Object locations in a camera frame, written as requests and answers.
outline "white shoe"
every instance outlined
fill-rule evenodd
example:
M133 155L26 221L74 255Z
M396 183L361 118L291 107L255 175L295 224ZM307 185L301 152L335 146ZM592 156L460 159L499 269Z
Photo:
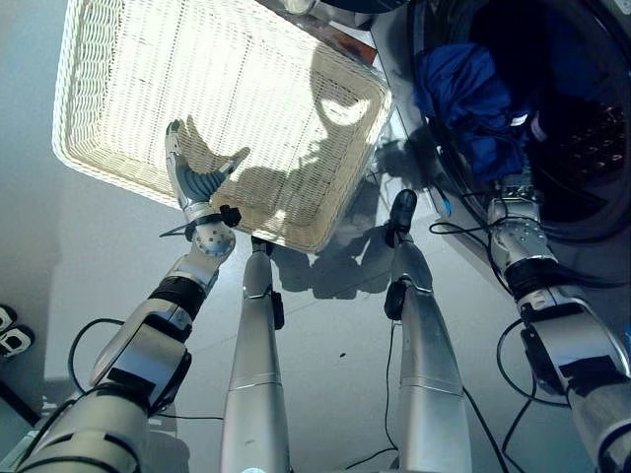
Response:
M16 312L8 305L0 304L0 332L4 332L18 319Z
M0 334L0 358L11 358L26 351L35 341L33 332L18 325Z

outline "black clamp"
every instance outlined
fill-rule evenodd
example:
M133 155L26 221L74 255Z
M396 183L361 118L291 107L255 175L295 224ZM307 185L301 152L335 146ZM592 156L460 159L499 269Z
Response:
M190 222L184 229L184 235L188 241L193 240L193 233L199 225L215 224L217 222L223 222L226 226L233 228L236 227L241 221L241 212L237 207L231 207L230 205L222 205L219 208L221 214L205 215L199 219L195 219Z

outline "silver metal arm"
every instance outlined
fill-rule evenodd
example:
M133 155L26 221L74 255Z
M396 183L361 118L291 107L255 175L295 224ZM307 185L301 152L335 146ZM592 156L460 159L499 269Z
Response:
M537 383L567 396L598 471L629 472L631 371L622 344L558 264L536 202L516 193L494 199L488 218L491 254L526 325L522 339Z
M106 345L91 375L92 390L50 426L19 472L141 471L147 419L173 402L188 371L184 342L235 247L226 221L235 225L238 212L213 215L208 199L237 164L195 174L179 152L179 127L176 121L167 131L167 168L189 222L191 250Z
M280 295L272 290L269 243L252 240L226 396L221 472L288 473L287 418L274 334L282 327L284 315Z
M462 381L432 273L408 234L416 195L401 191L386 225L394 248L384 309L403 329L398 412L400 471L468 473L471 449Z

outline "washing machine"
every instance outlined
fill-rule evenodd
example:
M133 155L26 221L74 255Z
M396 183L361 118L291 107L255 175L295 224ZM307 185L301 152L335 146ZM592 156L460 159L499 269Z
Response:
M418 0L379 15L372 33L446 221L485 223L493 183L472 173L452 130L418 110L414 85L420 55L474 42L489 50L512 97L547 116L551 139L533 140L526 152L542 192L542 224L561 262L630 279L631 1ZM625 337L629 285L588 293L605 323Z

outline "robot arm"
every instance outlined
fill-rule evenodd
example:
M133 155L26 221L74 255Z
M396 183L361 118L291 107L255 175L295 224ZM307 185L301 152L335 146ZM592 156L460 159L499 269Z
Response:
M631 371L617 338L547 244L528 186L508 186L488 211L491 254L526 328L537 383L567 396L598 471L631 471Z
M147 419L169 406L191 363L184 342L192 322L235 247L237 209L213 214L208 199L239 164L197 174L181 155L178 121L167 129L167 169L188 226L191 250L106 345L92 389L62 413L19 472L132 473L142 469Z

